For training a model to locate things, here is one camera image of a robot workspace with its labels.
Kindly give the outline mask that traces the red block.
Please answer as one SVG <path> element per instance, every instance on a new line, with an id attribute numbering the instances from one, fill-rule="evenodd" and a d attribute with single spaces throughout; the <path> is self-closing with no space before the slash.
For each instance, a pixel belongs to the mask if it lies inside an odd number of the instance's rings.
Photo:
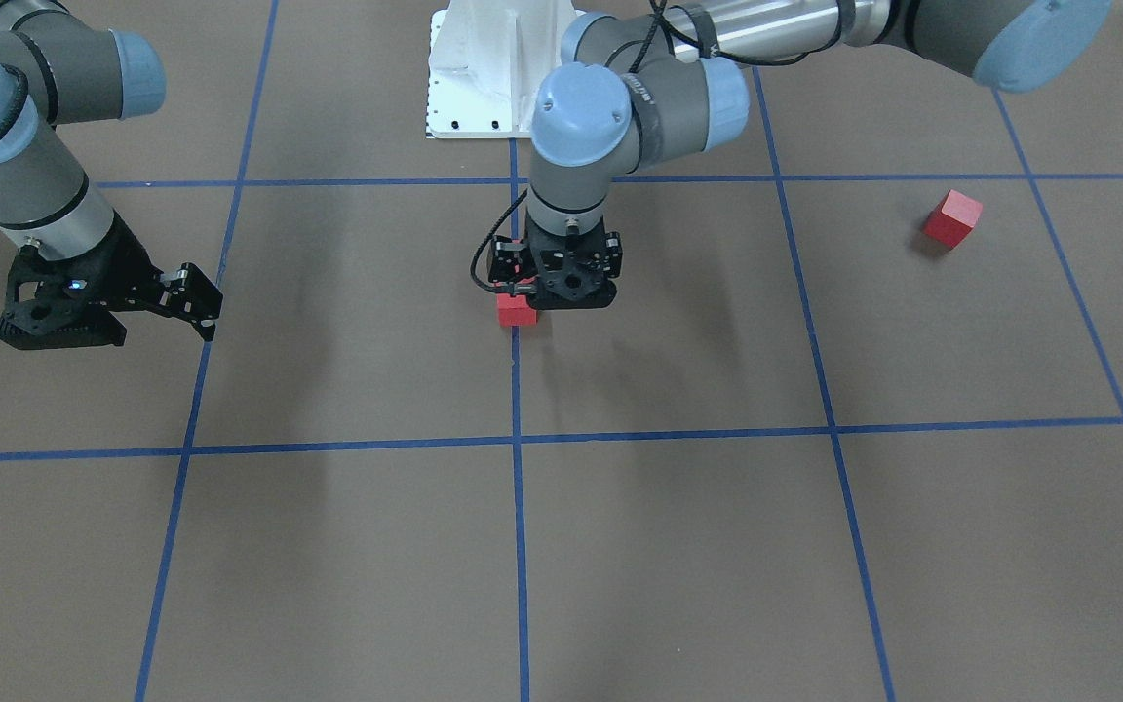
<path id="1" fill-rule="evenodd" d="M 935 209 L 926 215 L 921 231 L 928 239 L 953 250 L 979 225 L 984 208 L 982 201 L 950 188 Z"/>
<path id="2" fill-rule="evenodd" d="M 527 302 L 527 297 L 512 297 L 501 293 L 495 297 L 496 320 L 502 328 L 521 328 L 522 326 L 535 326 L 539 320 L 539 312 Z"/>

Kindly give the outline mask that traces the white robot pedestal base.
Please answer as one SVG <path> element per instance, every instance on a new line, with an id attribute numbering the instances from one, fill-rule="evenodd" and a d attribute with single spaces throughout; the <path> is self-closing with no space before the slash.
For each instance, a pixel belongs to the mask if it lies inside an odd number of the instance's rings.
<path id="1" fill-rule="evenodd" d="M 536 92 L 562 63 L 570 1 L 450 1 L 431 16 L 424 135 L 528 138 Z"/>

